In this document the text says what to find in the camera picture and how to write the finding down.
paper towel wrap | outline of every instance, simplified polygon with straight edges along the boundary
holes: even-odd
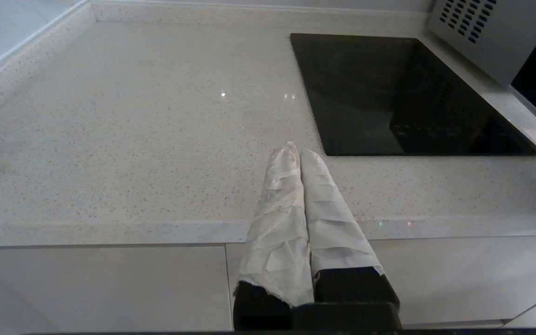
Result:
[[[307,230],[311,246],[311,275],[324,269],[383,268],[355,221],[321,157],[301,151]]]
[[[313,302],[299,161],[293,142],[270,156],[239,276],[291,307]]]

black glass cooktop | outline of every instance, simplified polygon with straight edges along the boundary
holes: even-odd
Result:
[[[327,155],[536,155],[419,40],[291,34]]]

